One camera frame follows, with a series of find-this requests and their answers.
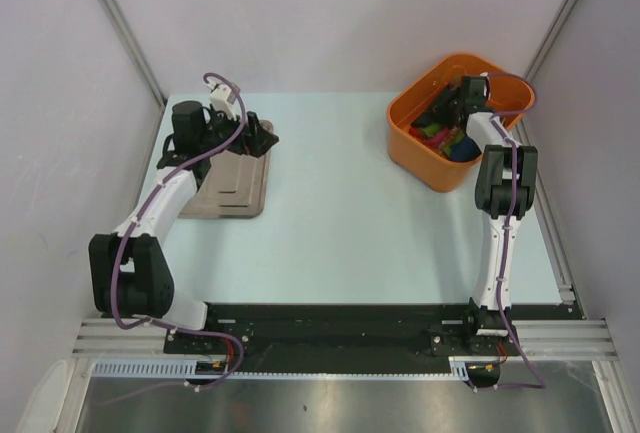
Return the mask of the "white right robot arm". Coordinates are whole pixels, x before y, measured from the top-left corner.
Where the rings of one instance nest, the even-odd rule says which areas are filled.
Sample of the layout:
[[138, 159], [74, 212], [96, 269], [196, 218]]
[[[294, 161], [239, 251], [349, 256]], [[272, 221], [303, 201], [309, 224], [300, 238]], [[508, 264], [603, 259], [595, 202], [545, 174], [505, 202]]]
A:
[[474, 202], [483, 220], [479, 274], [469, 301], [463, 346], [484, 354], [497, 338], [513, 342], [508, 314], [515, 240], [535, 198], [538, 150], [517, 141], [503, 124], [504, 112], [489, 105], [493, 75], [465, 75], [447, 85], [429, 108], [436, 121], [464, 132], [478, 150]]

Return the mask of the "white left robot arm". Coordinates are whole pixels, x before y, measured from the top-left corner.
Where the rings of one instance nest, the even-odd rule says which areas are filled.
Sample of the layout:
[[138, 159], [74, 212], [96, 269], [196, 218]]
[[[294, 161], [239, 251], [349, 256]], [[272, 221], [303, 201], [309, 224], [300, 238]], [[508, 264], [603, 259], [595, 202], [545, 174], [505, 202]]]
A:
[[173, 131], [164, 141], [155, 185], [113, 232], [88, 245], [94, 304], [122, 329], [158, 321], [186, 330], [197, 351], [214, 350], [220, 327], [207, 319], [205, 302], [180, 293], [162, 246], [184, 206], [196, 196], [213, 156], [229, 152], [260, 159], [278, 136], [256, 113], [235, 115], [227, 100], [187, 100], [172, 107]]

